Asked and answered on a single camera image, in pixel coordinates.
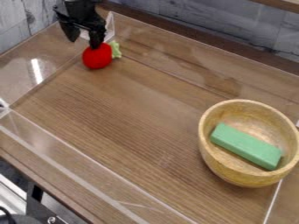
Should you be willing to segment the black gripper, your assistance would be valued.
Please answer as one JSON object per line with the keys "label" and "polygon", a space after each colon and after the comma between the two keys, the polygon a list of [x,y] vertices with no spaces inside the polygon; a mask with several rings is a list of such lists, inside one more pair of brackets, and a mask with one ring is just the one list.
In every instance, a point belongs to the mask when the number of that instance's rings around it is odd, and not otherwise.
{"label": "black gripper", "polygon": [[71,42],[80,36],[80,29],[88,30],[90,47],[98,49],[104,41],[106,19],[96,12],[99,0],[62,0],[54,6],[60,28]]}

